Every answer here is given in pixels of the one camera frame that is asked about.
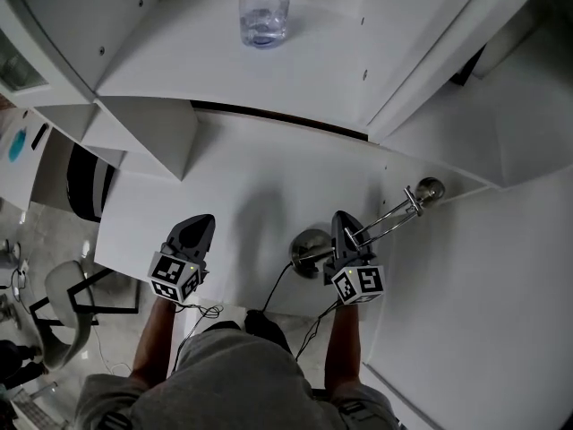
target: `gray tile floor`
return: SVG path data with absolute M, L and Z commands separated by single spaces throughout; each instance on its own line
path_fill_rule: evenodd
M 79 219 L 75 215 L 50 207 L 33 203 L 25 213 L 5 202 L 0 210 L 0 239 L 7 238 L 11 243 L 21 244 L 21 258 L 30 264 L 29 280 L 21 291 L 21 299 L 26 307 L 46 295 L 44 279 L 58 264 L 76 260 L 88 275 L 100 267 L 93 262 L 98 224 Z M 12 272 L 0 270 L 0 284 L 5 285 Z M 113 274 L 99 282 L 93 294 L 97 304 L 131 305 L 133 303 L 135 281 L 129 277 Z M 140 313 L 137 315 L 102 314 L 98 317 L 99 327 L 94 327 L 86 348 L 69 364 L 57 372 L 42 376 L 24 386 L 28 392 L 34 392 L 41 386 L 56 382 L 56 391 L 38 401 L 57 422 L 73 420 L 73 412 L 80 389 L 89 374 L 112 373 L 128 375 L 133 355 L 141 332 L 149 316 L 155 297 L 146 285 L 142 286 Z M 2 290 L 13 299 L 11 290 Z M 23 305 L 15 303 L 21 319 L 21 330 L 16 330 L 12 322 L 0 323 L 0 339 L 12 340 L 19 344 L 38 345 L 38 336 L 31 317 Z M 245 309 L 226 306 L 218 321 L 235 320 L 239 324 L 244 319 Z M 55 318 L 47 306 L 42 314 Z M 313 320 L 286 315 L 269 316 L 285 331 L 291 349 L 296 352 L 301 346 L 304 335 Z M 175 351 L 183 339 L 188 314 L 179 314 L 175 319 L 172 351 Z M 202 332 L 210 323 L 203 321 L 196 332 Z M 300 358 L 299 365 L 312 387 L 321 388 L 323 382 L 324 358 L 329 340 L 332 316 L 326 317 L 316 339 Z M 70 329 L 55 329 L 56 336 L 63 341 L 72 337 Z

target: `person's arm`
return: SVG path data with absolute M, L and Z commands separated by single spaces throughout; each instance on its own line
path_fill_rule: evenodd
M 167 378 L 176 306 L 158 297 L 135 351 L 130 377 L 155 387 Z
M 360 383 L 360 333 L 358 306 L 342 305 L 336 311 L 324 368 L 324 388 L 332 396 L 343 383 Z

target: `plastic bottle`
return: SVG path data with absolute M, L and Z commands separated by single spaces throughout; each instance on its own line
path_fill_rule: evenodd
M 241 40 L 259 49 L 275 47 L 287 36 L 290 0 L 239 0 Z

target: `chair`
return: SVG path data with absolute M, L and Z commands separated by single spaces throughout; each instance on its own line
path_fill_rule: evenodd
M 47 297 L 30 306 L 34 324 L 38 328 L 44 365 L 54 371 L 68 363 L 88 342 L 91 325 L 95 314 L 137 314 L 139 312 L 140 285 L 137 282 L 135 307 L 96 306 L 90 286 L 114 271 L 104 269 L 101 272 L 84 278 L 78 262 L 64 262 L 56 266 L 46 276 Z M 39 319 L 36 312 L 43 306 L 51 304 L 58 320 Z M 52 326 L 66 326 L 75 330 L 72 344 L 62 342 L 52 332 Z

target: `gray t-shirt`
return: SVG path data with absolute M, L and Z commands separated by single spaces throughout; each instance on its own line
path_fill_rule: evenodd
M 148 389 L 135 379 L 94 374 L 76 409 L 79 429 L 396 430 L 386 397 L 345 384 L 331 402 L 312 397 L 292 355 L 239 330 L 190 338 L 177 371 Z

